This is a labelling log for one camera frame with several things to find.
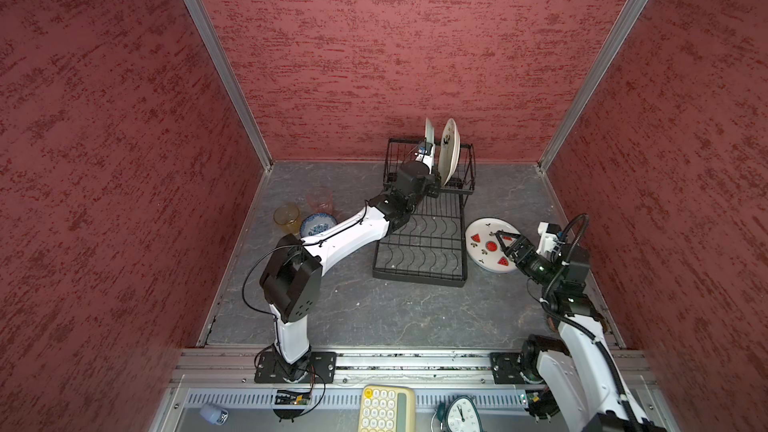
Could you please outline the white plate blue rim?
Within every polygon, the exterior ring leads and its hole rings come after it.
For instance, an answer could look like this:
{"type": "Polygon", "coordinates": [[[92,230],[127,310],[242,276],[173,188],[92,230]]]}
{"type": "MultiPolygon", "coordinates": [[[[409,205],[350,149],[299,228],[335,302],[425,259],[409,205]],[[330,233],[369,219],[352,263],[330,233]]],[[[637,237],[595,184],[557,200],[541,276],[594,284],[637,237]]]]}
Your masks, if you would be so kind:
{"type": "Polygon", "coordinates": [[[496,241],[494,233],[498,230],[519,233],[517,228],[498,218],[480,218],[469,224],[465,230],[466,252],[478,267],[487,272],[515,272],[514,263],[496,241]]]}

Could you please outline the cream plate gold rim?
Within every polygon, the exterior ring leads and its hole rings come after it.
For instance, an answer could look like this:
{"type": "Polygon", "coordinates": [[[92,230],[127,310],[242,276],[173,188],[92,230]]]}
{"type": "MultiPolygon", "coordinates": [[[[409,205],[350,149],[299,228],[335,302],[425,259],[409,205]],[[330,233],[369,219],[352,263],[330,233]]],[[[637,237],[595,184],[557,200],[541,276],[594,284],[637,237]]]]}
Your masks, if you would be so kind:
{"type": "Polygon", "coordinates": [[[453,118],[450,118],[443,129],[440,142],[438,172],[442,188],[447,186],[456,171],[460,158],[460,147],[461,141],[457,123],[453,118]]]}

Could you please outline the mint green plate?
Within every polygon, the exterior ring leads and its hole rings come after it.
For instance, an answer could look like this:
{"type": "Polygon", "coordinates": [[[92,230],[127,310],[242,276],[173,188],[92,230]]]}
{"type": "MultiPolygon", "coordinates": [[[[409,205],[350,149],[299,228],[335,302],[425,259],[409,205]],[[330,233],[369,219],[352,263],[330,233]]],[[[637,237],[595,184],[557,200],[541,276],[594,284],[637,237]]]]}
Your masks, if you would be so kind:
{"type": "Polygon", "coordinates": [[[434,159],[434,126],[429,118],[425,119],[425,130],[423,145],[421,146],[422,155],[430,160],[434,159]]]}

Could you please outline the pink drinking glass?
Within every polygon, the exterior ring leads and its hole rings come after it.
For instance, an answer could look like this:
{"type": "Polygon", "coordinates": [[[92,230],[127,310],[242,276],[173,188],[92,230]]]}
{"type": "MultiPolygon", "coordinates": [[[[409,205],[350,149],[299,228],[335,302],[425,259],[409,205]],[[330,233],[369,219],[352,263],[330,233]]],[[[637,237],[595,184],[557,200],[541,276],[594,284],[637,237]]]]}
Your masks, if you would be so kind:
{"type": "Polygon", "coordinates": [[[332,191],[327,187],[314,187],[306,196],[307,204],[314,213],[332,215],[334,202],[332,191]]]}

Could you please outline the blue floral white bowl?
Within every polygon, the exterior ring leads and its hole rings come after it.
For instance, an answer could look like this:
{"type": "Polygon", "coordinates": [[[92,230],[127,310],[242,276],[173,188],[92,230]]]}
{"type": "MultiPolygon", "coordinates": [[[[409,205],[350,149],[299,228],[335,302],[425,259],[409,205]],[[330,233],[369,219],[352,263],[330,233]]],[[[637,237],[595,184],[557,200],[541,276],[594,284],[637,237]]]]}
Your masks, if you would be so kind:
{"type": "Polygon", "coordinates": [[[314,236],[325,232],[338,224],[337,220],[327,213],[314,213],[303,220],[300,226],[302,238],[314,236]]]}

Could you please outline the amber drinking glass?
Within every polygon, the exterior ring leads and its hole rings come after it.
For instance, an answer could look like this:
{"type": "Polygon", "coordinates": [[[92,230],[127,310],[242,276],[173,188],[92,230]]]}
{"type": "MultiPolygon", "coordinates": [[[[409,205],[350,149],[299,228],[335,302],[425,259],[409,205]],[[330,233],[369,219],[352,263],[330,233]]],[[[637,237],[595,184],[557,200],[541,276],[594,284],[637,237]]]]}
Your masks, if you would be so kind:
{"type": "Polygon", "coordinates": [[[296,203],[285,203],[273,213],[274,223],[286,234],[298,236],[301,228],[301,210],[296,203]]]}

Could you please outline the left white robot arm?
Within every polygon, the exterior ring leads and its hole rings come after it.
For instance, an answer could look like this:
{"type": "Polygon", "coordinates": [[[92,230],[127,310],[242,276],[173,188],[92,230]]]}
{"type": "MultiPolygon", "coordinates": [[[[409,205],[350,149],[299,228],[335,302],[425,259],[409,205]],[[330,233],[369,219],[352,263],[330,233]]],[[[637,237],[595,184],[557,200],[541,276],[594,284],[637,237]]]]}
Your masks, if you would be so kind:
{"type": "Polygon", "coordinates": [[[287,381],[298,382],[309,373],[307,316],[319,298],[323,275],[358,249],[405,226],[424,198],[439,196],[454,171],[443,171],[426,156],[405,162],[394,183],[351,218],[313,237],[288,234],[279,240],[259,285],[274,319],[278,369],[287,381]]]}

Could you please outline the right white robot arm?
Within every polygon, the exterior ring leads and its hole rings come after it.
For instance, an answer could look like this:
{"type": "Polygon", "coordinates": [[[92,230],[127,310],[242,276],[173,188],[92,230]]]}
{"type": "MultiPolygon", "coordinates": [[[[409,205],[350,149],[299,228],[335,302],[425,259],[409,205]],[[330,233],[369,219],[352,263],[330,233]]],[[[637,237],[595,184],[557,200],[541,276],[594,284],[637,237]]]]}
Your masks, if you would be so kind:
{"type": "Polygon", "coordinates": [[[602,315],[584,293],[587,251],[577,241],[556,235],[545,257],[525,236],[498,230],[504,257],[542,287],[538,302],[558,337],[531,335],[518,358],[517,371],[547,391],[529,400],[536,419],[558,412],[570,431],[662,431],[630,392],[605,339],[602,315]]]}

